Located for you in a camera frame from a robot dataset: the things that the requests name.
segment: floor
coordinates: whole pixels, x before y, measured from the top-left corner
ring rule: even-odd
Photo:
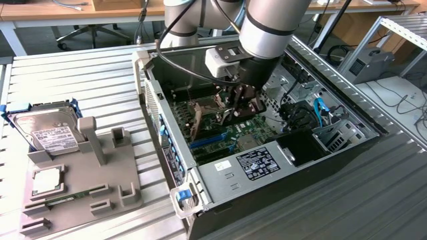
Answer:
[[[299,28],[295,31],[295,35],[304,41],[308,41],[310,35],[314,30],[315,23],[314,21],[310,20],[311,16],[306,16],[304,19],[300,21],[302,24]],[[138,23],[131,22],[131,23],[120,23],[119,25],[119,32],[126,34],[127,36],[134,38],[135,35],[135,29],[138,28]],[[144,32],[144,42],[150,43],[154,42],[154,27],[152,24],[146,23],[146,32]],[[112,30],[112,25],[107,25],[105,28]],[[24,45],[24,48],[27,50],[27,53],[29,55],[36,55],[36,54],[48,54],[48,53],[59,53],[63,52],[63,50],[59,49],[56,39],[53,36],[52,29],[49,27],[27,27],[27,28],[19,28],[17,30],[17,35],[21,39],[21,43]],[[59,31],[63,35],[68,34],[69,32],[73,31],[73,26],[60,26]],[[210,30],[208,29],[199,29],[199,36],[200,37],[207,37],[210,36]],[[314,42],[316,39],[318,34],[315,33],[310,42]],[[85,50],[92,48],[92,39],[89,33],[84,33],[71,40],[65,41],[67,47],[69,51],[76,51],[76,50]],[[111,36],[103,32],[97,33],[96,37],[96,47],[97,48],[108,48],[108,47],[116,47],[127,44],[127,41]],[[343,44],[343,41],[335,37],[331,36],[324,44],[324,47],[322,49],[320,54],[324,55],[328,52],[328,49],[334,45]],[[412,56],[408,59],[412,59],[416,56],[418,52],[412,53]],[[13,51],[9,47],[9,44],[0,33],[0,57],[9,57],[13,56]],[[406,65],[410,62],[406,62],[404,64],[399,66],[392,66],[390,68],[391,72],[399,73],[400,70],[404,69]],[[422,61],[419,61],[418,65],[412,68],[411,70],[411,75],[408,75],[408,79],[411,82],[427,92],[427,71],[426,71],[426,65],[427,65],[427,58]]]

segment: circuit board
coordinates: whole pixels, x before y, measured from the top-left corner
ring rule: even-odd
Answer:
[[[207,102],[214,96],[192,100],[192,102]],[[220,158],[243,152],[248,147],[256,147],[264,144],[266,140],[276,135],[275,131],[266,124],[263,116],[256,115],[252,119],[228,126],[218,126],[206,118],[202,123],[202,130],[215,131],[220,139],[212,143],[195,145],[190,138],[190,126],[194,123],[195,113],[191,108],[191,102],[183,101],[174,103],[174,115],[184,135],[187,145],[191,149],[194,159],[199,165],[207,164]]]

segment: hard drive label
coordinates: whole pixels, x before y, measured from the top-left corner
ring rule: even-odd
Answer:
[[[238,156],[236,159],[247,178],[252,181],[280,170],[280,167],[266,147]]]
[[[32,135],[37,138],[48,153],[77,147],[77,141],[69,126],[33,131]]]

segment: small circuit board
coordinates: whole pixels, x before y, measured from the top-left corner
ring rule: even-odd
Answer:
[[[195,123],[192,104],[200,103],[208,110],[220,110],[220,107],[214,104],[214,98],[215,96],[208,96],[192,101],[176,102],[172,106],[180,131],[199,165],[263,145],[266,140],[276,135],[266,123],[266,118],[260,115],[228,126],[222,126],[212,118],[206,117],[200,123],[202,137],[192,141],[191,125]]]

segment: blue ram slot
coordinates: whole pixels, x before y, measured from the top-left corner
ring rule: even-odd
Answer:
[[[190,149],[195,149],[198,147],[202,147],[207,144],[212,144],[212,143],[216,143],[216,142],[220,142],[226,139],[227,137],[227,132],[223,133],[222,135],[218,135],[218,136],[214,136],[214,137],[210,137],[210,138],[206,138],[206,139],[202,139],[199,141],[195,141],[190,144]]]

